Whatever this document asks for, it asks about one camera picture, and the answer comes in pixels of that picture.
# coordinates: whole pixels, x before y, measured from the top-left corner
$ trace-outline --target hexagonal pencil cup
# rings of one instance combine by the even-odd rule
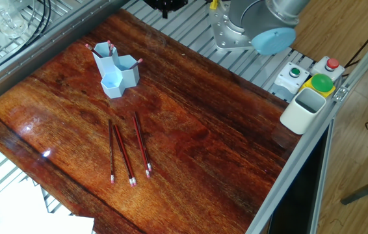
[[[116,48],[113,48],[112,56],[109,56],[107,42],[98,43],[94,50],[102,56],[102,58],[99,58],[93,53],[102,77],[100,83],[106,95],[110,98],[119,98],[124,93],[125,88],[134,87],[138,84],[138,66],[129,69],[137,62],[131,55],[119,57]]]

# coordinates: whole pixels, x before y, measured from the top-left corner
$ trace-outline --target white cup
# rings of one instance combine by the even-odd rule
[[[304,88],[282,113],[280,121],[289,130],[302,135],[325,105],[326,99],[323,96],[310,88]]]

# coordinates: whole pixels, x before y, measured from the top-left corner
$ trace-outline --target glossy wooden tabletop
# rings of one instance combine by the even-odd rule
[[[144,59],[118,99],[84,46],[106,40]],[[286,106],[121,10],[0,97],[0,151],[98,233],[244,233],[299,140],[279,121]],[[111,184],[109,118],[137,187],[116,143]]]

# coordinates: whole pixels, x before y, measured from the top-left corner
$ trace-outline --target wooden floor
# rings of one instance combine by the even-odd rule
[[[318,233],[368,233],[368,196],[342,205],[340,199],[368,183],[368,72],[335,119],[332,150]]]
[[[344,66],[368,39],[368,1],[311,0],[295,31],[294,49],[317,61],[336,58]]]

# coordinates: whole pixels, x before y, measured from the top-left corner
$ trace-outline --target red pencil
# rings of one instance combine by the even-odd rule
[[[113,173],[113,136],[112,136],[112,120],[109,120],[109,146],[111,151],[111,183],[114,183],[114,173]]]
[[[129,69],[133,69],[134,67],[138,66],[143,61],[143,59],[139,59],[136,63],[134,63]]]
[[[91,50],[94,54],[96,54],[99,58],[102,58],[102,56],[98,52],[96,52],[91,45],[85,44],[85,46],[87,49]]]
[[[122,159],[124,160],[127,175],[129,176],[129,183],[131,184],[131,187],[134,187],[137,185],[137,180],[135,179],[135,175],[133,175],[132,166],[129,162],[129,157],[126,154],[124,142],[122,140],[122,137],[120,136],[119,128],[117,125],[112,125],[112,128],[114,128],[113,131],[116,132],[116,140],[118,141],[119,150],[122,154]]]
[[[107,46],[109,47],[109,57],[110,57],[112,56],[112,51],[113,51],[113,44],[111,44],[110,40],[107,41]]]
[[[138,142],[140,153],[142,154],[142,159],[144,160],[144,167],[146,172],[146,177],[150,177],[150,172],[152,171],[150,159],[148,158],[148,153],[146,151],[146,147],[144,145],[144,140],[142,138],[142,134],[140,133],[140,124],[137,113],[135,112],[135,116],[132,116],[133,124],[135,125],[135,131],[137,132]]]

